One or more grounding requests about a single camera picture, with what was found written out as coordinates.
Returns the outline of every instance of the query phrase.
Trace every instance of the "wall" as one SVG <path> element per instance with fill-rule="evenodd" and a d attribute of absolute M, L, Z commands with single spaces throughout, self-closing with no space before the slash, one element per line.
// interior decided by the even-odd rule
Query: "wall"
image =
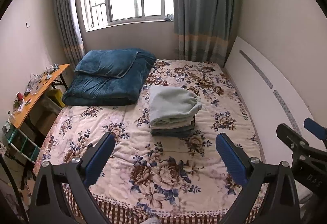
<path fill-rule="evenodd" d="M 178 37 L 174 23 L 166 21 L 138 22 L 101 28 L 86 32 L 81 1 L 75 0 L 78 22 L 86 52 L 138 47 L 148 50 L 159 59 L 177 59 Z"/>
<path fill-rule="evenodd" d="M 243 0 L 238 36 L 292 84 L 327 126 L 327 19 L 315 0 Z"/>
<path fill-rule="evenodd" d="M 0 126 L 17 92 L 24 92 L 30 74 L 40 74 L 65 58 L 52 0 L 13 0 L 0 20 Z"/>

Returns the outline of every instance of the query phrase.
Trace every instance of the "white folded garment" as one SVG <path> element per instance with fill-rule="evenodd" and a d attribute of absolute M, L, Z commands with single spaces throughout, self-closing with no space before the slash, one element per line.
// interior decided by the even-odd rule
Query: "white folded garment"
<path fill-rule="evenodd" d="M 181 87 L 150 87 L 150 128 L 173 129 L 191 124 L 202 108 L 200 98 Z"/>

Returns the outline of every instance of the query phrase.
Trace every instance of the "curtain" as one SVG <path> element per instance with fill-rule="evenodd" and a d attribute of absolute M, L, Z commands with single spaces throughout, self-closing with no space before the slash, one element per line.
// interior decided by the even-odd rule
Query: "curtain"
<path fill-rule="evenodd" d="M 238 0 L 174 0 L 179 59 L 223 66 L 235 40 L 230 35 L 238 6 Z"/>
<path fill-rule="evenodd" d="M 65 55 L 75 68 L 85 55 L 75 0 L 53 0 L 53 5 Z"/>

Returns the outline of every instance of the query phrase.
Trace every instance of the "red object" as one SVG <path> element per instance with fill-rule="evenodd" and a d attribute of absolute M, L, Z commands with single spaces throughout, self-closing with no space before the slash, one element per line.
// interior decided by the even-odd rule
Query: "red object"
<path fill-rule="evenodd" d="M 24 99 L 24 95 L 21 92 L 18 92 L 16 94 L 16 96 L 17 96 L 17 98 L 18 98 L 19 101 L 22 101 Z"/>

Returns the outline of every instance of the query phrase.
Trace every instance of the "folded blue comforter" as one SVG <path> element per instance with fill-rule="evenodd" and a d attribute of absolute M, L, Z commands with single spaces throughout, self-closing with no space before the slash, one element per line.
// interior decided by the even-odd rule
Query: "folded blue comforter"
<path fill-rule="evenodd" d="M 70 106 L 124 106 L 136 103 L 156 58 L 148 51 L 137 48 L 133 50 L 137 50 L 137 54 L 124 77 L 78 72 L 63 94 L 63 102 Z"/>

